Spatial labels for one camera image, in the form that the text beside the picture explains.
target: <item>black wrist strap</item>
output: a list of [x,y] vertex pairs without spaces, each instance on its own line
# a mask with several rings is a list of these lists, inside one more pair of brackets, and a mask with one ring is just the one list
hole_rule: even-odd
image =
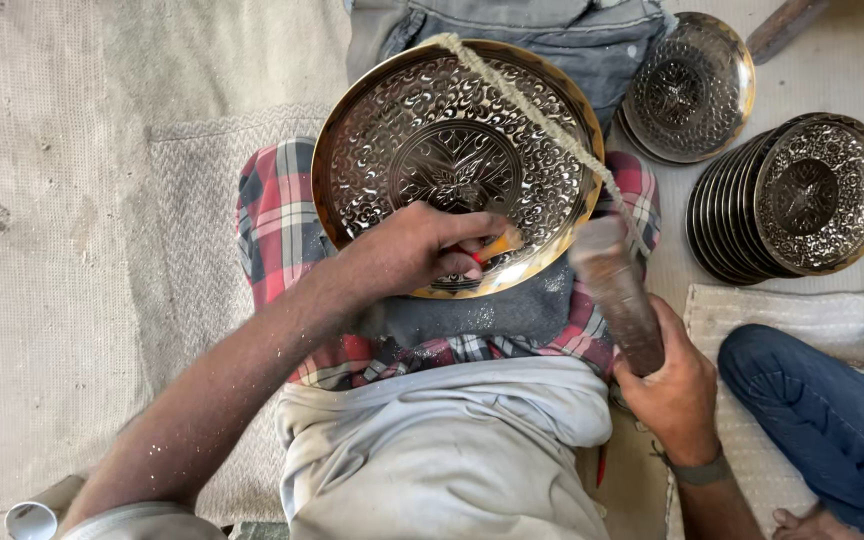
[[729,460],[726,459],[726,454],[722,452],[722,447],[719,447],[719,454],[712,460],[711,463],[699,465],[698,467],[679,467],[669,460],[668,455],[664,451],[658,453],[658,457],[662,462],[672,470],[676,480],[688,485],[709,485],[714,482],[724,481],[731,478],[732,467],[729,465]]

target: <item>stack of engraved plates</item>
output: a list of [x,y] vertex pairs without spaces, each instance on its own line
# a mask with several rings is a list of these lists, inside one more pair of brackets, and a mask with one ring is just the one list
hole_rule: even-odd
[[756,71],[729,25],[691,11],[676,17],[678,26],[635,73],[615,123],[642,154],[687,165],[738,137],[755,101]]
[[849,266],[864,254],[864,125],[812,112],[722,154],[692,188],[685,231],[734,286]]

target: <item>foot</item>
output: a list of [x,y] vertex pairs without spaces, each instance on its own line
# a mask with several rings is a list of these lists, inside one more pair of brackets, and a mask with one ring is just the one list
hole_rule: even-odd
[[785,508],[772,513],[778,528],[772,540],[864,540],[864,534],[850,528],[822,504],[817,504],[800,518]]

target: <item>hand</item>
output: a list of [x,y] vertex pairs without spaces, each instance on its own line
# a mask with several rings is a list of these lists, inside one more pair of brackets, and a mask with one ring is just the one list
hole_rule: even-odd
[[482,277],[482,267],[463,252],[441,251],[462,244],[466,251],[481,247],[479,239],[505,231],[509,221],[497,214],[450,214],[426,202],[412,202],[367,230],[337,260],[342,272],[354,276],[356,287],[370,300],[408,294],[442,276]]
[[620,354],[615,379],[631,411],[658,437],[672,463],[679,467],[706,465],[719,453],[715,366],[695,348],[682,319],[665,300],[649,295],[649,302],[661,327],[665,364],[639,378]]

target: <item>red plaid fabric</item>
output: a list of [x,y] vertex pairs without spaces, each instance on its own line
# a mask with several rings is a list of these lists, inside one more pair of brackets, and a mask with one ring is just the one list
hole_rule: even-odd
[[[313,139],[295,138],[263,148],[249,158],[239,180],[238,244],[255,307],[271,302],[318,261],[334,254],[319,223],[309,170]],[[638,223],[645,243],[659,242],[659,191],[648,166],[630,153],[609,152],[606,166],[622,190],[622,200]],[[610,212],[605,191],[592,218]],[[641,252],[635,256],[644,268]],[[405,349],[391,338],[342,335],[323,343],[289,378],[290,383],[346,390],[397,375],[460,362],[536,355],[569,355],[600,376],[611,374],[613,340],[589,290],[575,281],[569,324],[551,343],[521,336],[459,335]]]

